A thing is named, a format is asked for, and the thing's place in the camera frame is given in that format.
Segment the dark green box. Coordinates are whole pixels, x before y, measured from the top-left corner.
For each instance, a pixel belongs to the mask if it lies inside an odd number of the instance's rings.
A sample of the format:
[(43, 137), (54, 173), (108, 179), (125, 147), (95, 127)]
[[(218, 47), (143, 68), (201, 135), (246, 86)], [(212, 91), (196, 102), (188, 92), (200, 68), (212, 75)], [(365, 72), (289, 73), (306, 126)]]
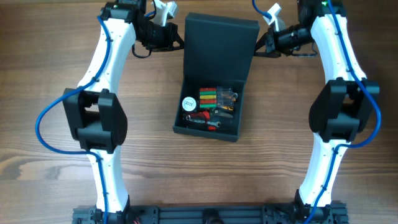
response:
[(177, 110), (173, 130), (204, 138), (236, 142), (239, 138), (243, 111), (244, 89), (259, 33), (254, 20), (189, 13), (185, 18), (185, 48), (183, 83), (180, 99), (191, 96), (199, 99), (199, 89), (222, 86), (231, 88), (239, 96), (231, 114), (223, 118), (216, 131), (207, 125), (187, 121), (188, 112)]

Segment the white round tape measure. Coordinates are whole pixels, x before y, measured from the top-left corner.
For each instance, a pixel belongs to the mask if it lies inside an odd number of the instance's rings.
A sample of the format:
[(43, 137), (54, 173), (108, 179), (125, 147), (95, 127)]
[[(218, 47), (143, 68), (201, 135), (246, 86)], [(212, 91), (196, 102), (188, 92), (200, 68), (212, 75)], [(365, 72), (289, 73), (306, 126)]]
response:
[(186, 112), (195, 111), (197, 108), (197, 101), (191, 96), (185, 97), (182, 101), (182, 109)]

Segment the silver socket wrench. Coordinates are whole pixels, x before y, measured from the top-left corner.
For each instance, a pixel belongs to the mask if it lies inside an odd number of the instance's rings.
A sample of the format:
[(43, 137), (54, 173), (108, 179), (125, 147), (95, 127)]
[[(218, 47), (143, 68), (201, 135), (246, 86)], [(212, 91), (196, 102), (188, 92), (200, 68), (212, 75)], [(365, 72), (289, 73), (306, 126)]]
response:
[(193, 123), (199, 123), (199, 124), (205, 124), (207, 126), (213, 126), (216, 128), (221, 127), (221, 122), (220, 121), (207, 121), (205, 118), (195, 118), (193, 116), (187, 115), (185, 117), (187, 121), (193, 122)]

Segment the precision screwdriver set pack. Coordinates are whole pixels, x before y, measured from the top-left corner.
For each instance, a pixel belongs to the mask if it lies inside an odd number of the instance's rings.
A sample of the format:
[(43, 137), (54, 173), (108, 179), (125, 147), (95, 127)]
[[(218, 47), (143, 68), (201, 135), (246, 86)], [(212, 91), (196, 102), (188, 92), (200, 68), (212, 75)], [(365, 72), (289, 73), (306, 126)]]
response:
[(238, 94), (231, 88), (222, 86), (199, 89), (199, 107), (202, 109), (221, 108), (233, 106), (238, 99)]

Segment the red handled pruning shears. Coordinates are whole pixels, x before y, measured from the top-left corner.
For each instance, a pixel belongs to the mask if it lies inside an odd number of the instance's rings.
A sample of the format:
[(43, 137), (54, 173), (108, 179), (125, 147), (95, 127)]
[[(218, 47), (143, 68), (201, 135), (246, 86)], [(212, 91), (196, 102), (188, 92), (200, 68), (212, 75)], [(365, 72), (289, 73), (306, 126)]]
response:
[(200, 111), (197, 113), (189, 113), (189, 114), (186, 114), (184, 116), (184, 118), (187, 115), (193, 116), (195, 118), (205, 118), (207, 121), (220, 121), (220, 122), (223, 118), (226, 118), (226, 119), (234, 118), (234, 116), (232, 114), (224, 112), (217, 108), (214, 108), (214, 109), (208, 110), (208, 111)]

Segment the orange black needle nose pliers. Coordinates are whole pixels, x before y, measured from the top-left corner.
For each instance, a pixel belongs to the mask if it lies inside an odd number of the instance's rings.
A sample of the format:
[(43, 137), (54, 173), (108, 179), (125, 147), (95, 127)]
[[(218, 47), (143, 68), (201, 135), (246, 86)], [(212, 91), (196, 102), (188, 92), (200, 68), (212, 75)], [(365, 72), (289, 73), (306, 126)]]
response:
[(234, 111), (234, 107), (233, 106), (223, 106), (222, 109), (226, 110), (226, 111)]

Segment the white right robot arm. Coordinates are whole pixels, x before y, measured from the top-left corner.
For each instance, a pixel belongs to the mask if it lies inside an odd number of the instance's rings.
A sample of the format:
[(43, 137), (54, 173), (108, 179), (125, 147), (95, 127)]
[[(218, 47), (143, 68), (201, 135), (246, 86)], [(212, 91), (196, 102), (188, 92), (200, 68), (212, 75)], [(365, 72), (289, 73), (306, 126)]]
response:
[(325, 86), (310, 107), (308, 121), (313, 150), (298, 200), (310, 211), (331, 204), (331, 191), (347, 149), (363, 147), (378, 134), (381, 110), (379, 85), (367, 79), (354, 54), (348, 18), (341, 1), (298, 1), (298, 24), (286, 28), (274, 4), (268, 11), (256, 9), (269, 25), (257, 42), (257, 57), (294, 56), (306, 44), (317, 46)]

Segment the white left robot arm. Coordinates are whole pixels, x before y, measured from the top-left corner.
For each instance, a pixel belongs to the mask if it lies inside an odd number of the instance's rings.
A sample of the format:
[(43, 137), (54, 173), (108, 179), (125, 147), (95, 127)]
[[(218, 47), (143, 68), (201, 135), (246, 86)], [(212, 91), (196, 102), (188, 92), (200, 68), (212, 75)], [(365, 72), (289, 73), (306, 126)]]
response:
[(86, 153), (95, 178), (96, 209), (102, 216), (124, 212), (129, 195), (123, 181), (121, 146), (127, 117), (118, 100), (124, 64), (136, 42), (149, 52), (184, 47), (178, 27), (169, 20), (178, 13), (174, 1), (153, 1), (146, 16), (145, 1), (109, 2), (99, 16), (100, 37), (87, 72), (76, 89), (67, 88), (63, 101), (72, 138)]

